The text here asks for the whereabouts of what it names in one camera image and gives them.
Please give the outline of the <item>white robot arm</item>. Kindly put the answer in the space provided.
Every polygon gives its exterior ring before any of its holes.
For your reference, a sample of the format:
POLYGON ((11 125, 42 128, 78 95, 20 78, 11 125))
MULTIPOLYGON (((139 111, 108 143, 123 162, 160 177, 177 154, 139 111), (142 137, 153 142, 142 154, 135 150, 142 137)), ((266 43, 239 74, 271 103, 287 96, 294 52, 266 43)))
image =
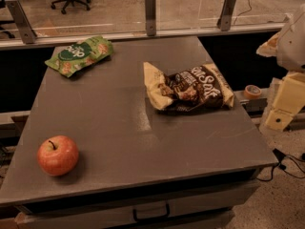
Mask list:
POLYGON ((280 81, 265 121, 270 129, 283 131, 305 107, 305 4, 256 53, 274 56, 277 65, 288 71, 280 81))

